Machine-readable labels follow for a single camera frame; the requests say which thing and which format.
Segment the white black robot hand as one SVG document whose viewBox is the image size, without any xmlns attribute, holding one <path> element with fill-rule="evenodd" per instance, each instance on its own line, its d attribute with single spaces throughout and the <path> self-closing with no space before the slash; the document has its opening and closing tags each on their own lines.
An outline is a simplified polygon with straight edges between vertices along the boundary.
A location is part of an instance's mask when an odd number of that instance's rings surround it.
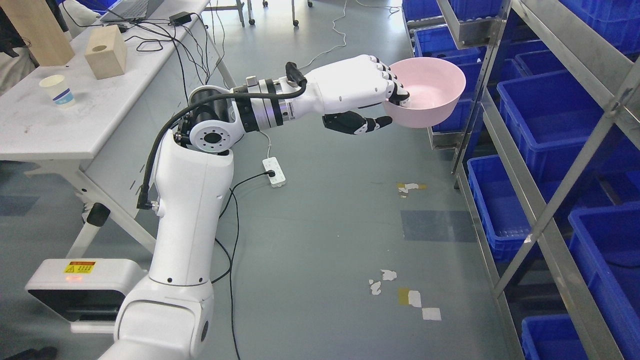
<svg viewBox="0 0 640 360">
<path fill-rule="evenodd" d="M 326 129 L 364 135 L 390 125 L 386 115 L 366 118 L 355 112 L 388 101 L 406 105 L 410 93 L 390 66 L 374 55 L 362 54 L 309 71 L 304 93 L 285 101 L 290 120 L 320 114 Z"/>
</svg>

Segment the white robot base unit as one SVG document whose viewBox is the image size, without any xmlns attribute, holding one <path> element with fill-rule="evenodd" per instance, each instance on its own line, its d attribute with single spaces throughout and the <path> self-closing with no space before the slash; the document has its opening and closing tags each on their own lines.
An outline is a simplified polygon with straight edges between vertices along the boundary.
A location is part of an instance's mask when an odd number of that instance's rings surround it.
<svg viewBox="0 0 640 360">
<path fill-rule="evenodd" d="M 129 259 L 46 259 L 25 290 L 64 318 L 71 332 L 112 334 L 126 295 L 146 274 Z"/>
</svg>

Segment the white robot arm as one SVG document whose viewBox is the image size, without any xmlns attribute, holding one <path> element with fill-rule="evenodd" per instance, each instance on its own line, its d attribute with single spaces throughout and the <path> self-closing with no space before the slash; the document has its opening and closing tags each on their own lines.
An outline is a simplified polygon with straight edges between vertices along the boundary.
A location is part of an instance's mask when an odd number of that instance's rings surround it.
<svg viewBox="0 0 640 360">
<path fill-rule="evenodd" d="M 203 85 L 160 130 L 137 207 L 159 218 L 148 273 L 125 296 L 103 360 L 193 360 L 210 335 L 211 262 L 218 219 L 234 173 L 231 147 L 247 132 L 281 125 L 306 78 Z"/>
</svg>

